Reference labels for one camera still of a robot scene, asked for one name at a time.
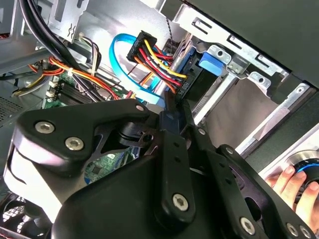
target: fan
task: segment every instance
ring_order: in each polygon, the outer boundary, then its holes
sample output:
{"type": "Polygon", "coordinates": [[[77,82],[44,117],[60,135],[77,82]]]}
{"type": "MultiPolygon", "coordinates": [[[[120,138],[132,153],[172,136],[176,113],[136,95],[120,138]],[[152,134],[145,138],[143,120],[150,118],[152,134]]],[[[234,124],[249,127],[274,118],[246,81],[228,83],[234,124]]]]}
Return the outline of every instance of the fan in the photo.
{"type": "Polygon", "coordinates": [[[43,209],[17,195],[8,195],[0,205],[0,226],[31,239],[45,239],[52,223],[43,209]]]}

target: finger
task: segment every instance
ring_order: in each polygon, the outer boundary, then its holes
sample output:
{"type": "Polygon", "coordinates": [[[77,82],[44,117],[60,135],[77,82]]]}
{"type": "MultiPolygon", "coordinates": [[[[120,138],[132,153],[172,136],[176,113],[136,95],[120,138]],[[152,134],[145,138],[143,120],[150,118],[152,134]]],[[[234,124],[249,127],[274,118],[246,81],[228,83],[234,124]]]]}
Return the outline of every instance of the finger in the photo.
{"type": "Polygon", "coordinates": [[[267,183],[270,187],[273,188],[273,187],[275,186],[275,184],[276,184],[278,178],[279,178],[279,175],[277,175],[277,176],[275,176],[275,177],[267,178],[265,181],[266,181],[266,183],[267,183]]]}
{"type": "Polygon", "coordinates": [[[306,173],[304,171],[296,173],[287,183],[285,189],[281,193],[281,198],[292,209],[297,196],[297,193],[306,180],[306,173]]]}
{"type": "Polygon", "coordinates": [[[318,193],[319,184],[312,182],[305,189],[296,207],[296,214],[308,225],[310,225],[311,222],[311,216],[318,193]]]}
{"type": "Polygon", "coordinates": [[[285,169],[284,172],[282,172],[277,180],[277,183],[275,184],[274,191],[278,193],[279,195],[283,192],[285,189],[288,181],[291,179],[295,172],[295,168],[293,166],[289,166],[285,169]]]}

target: metal tab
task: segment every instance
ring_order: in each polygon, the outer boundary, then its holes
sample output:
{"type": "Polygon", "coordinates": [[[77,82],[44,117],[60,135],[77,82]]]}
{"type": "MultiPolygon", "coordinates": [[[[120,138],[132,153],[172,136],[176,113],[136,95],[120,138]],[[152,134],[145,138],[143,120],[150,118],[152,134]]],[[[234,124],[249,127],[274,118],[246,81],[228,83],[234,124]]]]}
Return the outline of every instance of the metal tab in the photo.
{"type": "Polygon", "coordinates": [[[73,43],[80,16],[89,0],[54,0],[49,18],[50,29],[73,43]]]}

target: metal bracket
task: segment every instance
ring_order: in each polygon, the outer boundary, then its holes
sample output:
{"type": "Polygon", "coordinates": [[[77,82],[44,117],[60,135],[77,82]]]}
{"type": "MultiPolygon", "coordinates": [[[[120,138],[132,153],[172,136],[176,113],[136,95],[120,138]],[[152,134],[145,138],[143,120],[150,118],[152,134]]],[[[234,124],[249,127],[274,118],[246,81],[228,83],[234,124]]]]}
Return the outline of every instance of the metal bracket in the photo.
{"type": "Polygon", "coordinates": [[[73,43],[79,19],[88,4],[89,0],[55,0],[49,18],[50,29],[73,43]]]}
{"type": "Polygon", "coordinates": [[[219,43],[230,49],[267,73],[269,76],[273,76],[276,72],[283,76],[288,75],[288,72],[283,68],[261,55],[258,51],[248,46],[189,5],[182,5],[174,22],[178,23],[183,29],[205,42],[219,43]]]}

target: screw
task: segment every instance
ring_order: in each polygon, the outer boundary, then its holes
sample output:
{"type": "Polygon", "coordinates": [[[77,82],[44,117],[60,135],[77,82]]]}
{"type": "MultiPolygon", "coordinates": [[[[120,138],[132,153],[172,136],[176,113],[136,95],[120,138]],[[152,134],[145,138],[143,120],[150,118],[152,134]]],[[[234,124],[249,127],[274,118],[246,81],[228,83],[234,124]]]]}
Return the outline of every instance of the screw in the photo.
{"type": "Polygon", "coordinates": [[[290,223],[287,223],[286,226],[292,235],[294,235],[295,237],[298,237],[298,231],[293,225],[291,225],[290,223]]]}
{"type": "Polygon", "coordinates": [[[311,234],[308,232],[308,230],[304,226],[300,226],[300,230],[307,238],[311,238],[311,234]]]}
{"type": "Polygon", "coordinates": [[[300,86],[300,87],[298,87],[298,88],[296,89],[296,92],[297,92],[297,93],[301,93],[301,92],[303,92],[304,90],[305,90],[305,88],[302,87],[302,86],[300,86]]]}
{"type": "Polygon", "coordinates": [[[136,109],[138,109],[139,111],[144,111],[144,108],[142,106],[136,106],[136,109]]]}
{"type": "Polygon", "coordinates": [[[55,127],[53,124],[49,122],[41,121],[36,123],[35,130],[38,131],[39,133],[49,134],[55,130],[55,127]]]}
{"type": "Polygon", "coordinates": [[[188,209],[188,201],[181,194],[176,193],[173,195],[173,204],[182,212],[185,212],[188,209]]]}
{"type": "Polygon", "coordinates": [[[205,130],[203,130],[202,128],[199,128],[198,131],[199,131],[202,135],[205,135],[205,134],[206,134],[205,130]]]}
{"type": "Polygon", "coordinates": [[[77,137],[70,137],[65,141],[65,146],[73,151],[79,151],[84,148],[84,142],[77,137]]]}
{"type": "Polygon", "coordinates": [[[226,151],[227,151],[229,154],[233,154],[233,153],[234,153],[234,151],[233,151],[231,148],[229,148],[229,147],[226,147],[226,151]]]}
{"type": "Polygon", "coordinates": [[[249,235],[255,234],[256,231],[255,231],[254,225],[247,218],[241,218],[240,224],[249,235]]]}

